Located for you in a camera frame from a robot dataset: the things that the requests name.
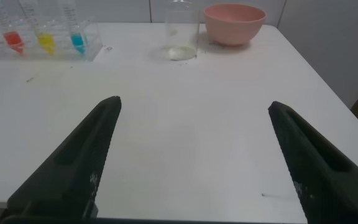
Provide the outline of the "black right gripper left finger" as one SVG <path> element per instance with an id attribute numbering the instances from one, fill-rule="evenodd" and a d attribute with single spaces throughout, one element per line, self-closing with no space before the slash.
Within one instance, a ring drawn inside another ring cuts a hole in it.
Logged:
<path id="1" fill-rule="evenodd" d="M 95 198 L 121 106 L 118 96 L 99 102 L 9 197 L 3 223 L 96 217 Z"/>

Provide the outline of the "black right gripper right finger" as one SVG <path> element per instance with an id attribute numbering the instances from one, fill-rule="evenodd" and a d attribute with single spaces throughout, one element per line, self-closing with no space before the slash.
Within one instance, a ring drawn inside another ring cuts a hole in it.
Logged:
<path id="1" fill-rule="evenodd" d="M 308 223 L 358 223 L 358 166 L 289 106 L 268 113 Z"/>

